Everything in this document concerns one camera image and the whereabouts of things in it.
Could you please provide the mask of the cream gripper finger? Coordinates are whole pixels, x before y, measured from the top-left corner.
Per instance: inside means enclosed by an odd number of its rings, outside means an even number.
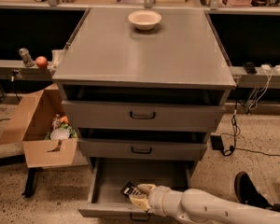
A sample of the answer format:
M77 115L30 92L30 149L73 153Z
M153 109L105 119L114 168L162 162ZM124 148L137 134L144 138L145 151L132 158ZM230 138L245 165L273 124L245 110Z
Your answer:
M129 196L132 205L135 207L148 212L150 210L150 205L148 203L148 197L146 194L140 195L130 195Z
M157 186L154 184L139 184L137 186L142 192L149 195L152 190L154 190Z

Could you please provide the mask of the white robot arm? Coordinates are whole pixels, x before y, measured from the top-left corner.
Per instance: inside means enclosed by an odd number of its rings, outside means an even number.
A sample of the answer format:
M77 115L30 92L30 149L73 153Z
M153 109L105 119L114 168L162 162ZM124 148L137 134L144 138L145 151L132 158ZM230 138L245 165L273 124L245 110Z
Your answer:
M131 203L161 217L173 217L181 224L280 224L280 213L218 198L199 189L172 190L165 186L129 185L122 193Z

